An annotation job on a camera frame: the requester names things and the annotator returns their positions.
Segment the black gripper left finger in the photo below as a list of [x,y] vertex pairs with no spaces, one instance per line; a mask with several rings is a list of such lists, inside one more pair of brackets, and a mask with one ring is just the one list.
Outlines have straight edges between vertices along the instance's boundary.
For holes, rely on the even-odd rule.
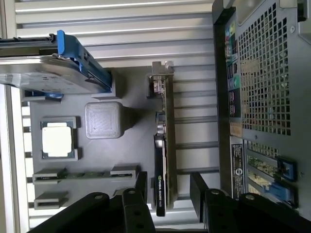
[[93,192],[30,230],[32,233],[154,233],[147,206],[147,172],[133,188],[110,198]]

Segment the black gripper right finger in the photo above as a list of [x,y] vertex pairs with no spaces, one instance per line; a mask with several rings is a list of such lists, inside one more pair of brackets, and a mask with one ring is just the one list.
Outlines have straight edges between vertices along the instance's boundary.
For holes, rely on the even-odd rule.
[[254,193],[237,200],[190,174],[190,199],[209,233],[309,233],[311,222],[294,210]]

